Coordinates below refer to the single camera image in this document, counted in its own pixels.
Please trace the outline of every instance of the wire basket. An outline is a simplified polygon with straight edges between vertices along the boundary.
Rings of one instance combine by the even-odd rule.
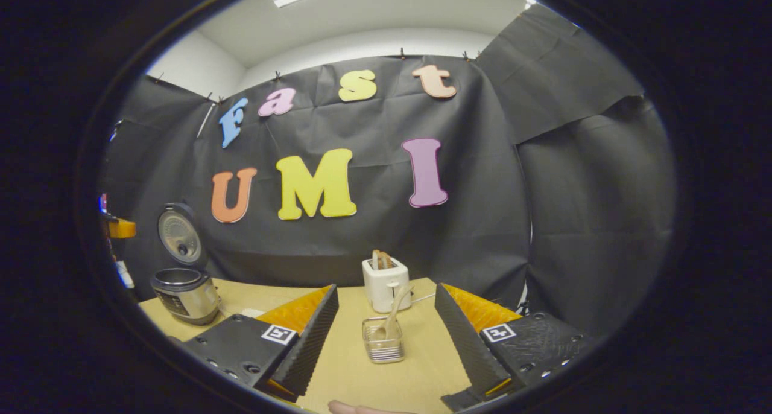
[[[362,321],[362,339],[367,356],[374,363],[396,363],[405,359],[405,345],[402,343],[402,328],[394,321],[397,328],[397,338],[389,340],[372,340],[373,332],[381,326],[386,317],[371,317]]]

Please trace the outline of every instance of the ceiling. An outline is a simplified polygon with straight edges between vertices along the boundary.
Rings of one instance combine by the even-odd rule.
[[[525,0],[301,0],[277,8],[271,0],[242,0],[198,31],[251,68],[315,41],[377,29],[443,28],[496,35],[525,4]]]

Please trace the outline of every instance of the letter m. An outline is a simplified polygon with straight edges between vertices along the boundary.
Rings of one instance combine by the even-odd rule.
[[[303,214],[297,207],[296,195],[310,217],[317,214],[322,194],[322,216],[331,218],[355,214],[356,205],[351,202],[348,192],[348,161],[351,156],[351,150],[347,149],[328,151],[322,156],[314,176],[311,176],[300,156],[290,156],[276,162],[276,169],[282,172],[282,208],[279,210],[279,218],[298,219]]]

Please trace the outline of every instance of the white wall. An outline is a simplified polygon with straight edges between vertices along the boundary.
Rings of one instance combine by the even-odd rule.
[[[408,56],[461,57],[466,51],[469,57],[476,57],[477,52],[482,51],[493,38],[494,35],[477,32],[432,28],[381,29],[329,38],[287,51],[249,68],[232,94],[275,78],[275,71],[288,75],[305,68],[359,57],[397,56],[399,48],[405,49]]]
[[[237,92],[246,68],[216,43],[198,31],[169,48],[147,71],[147,75],[183,87],[212,100]]]

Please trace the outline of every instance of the table surface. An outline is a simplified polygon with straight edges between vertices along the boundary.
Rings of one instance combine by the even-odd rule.
[[[223,299],[224,312],[242,313],[245,309],[268,311],[316,288],[271,287],[214,279]],[[435,293],[436,284],[428,279],[414,279],[413,298]],[[405,359],[398,363],[374,364],[367,358],[362,342],[362,320],[385,316],[376,313],[364,294],[364,287],[338,289],[340,307],[330,334],[309,382],[306,395],[297,405],[310,411],[326,413],[328,402],[339,400],[349,405],[365,405],[388,411],[451,412],[440,397],[460,392],[470,386],[461,359],[450,335],[434,307],[434,298],[423,299],[397,313],[403,331]],[[166,335],[188,340],[220,323],[196,326],[177,320],[166,311],[158,298],[140,303],[147,316]]]

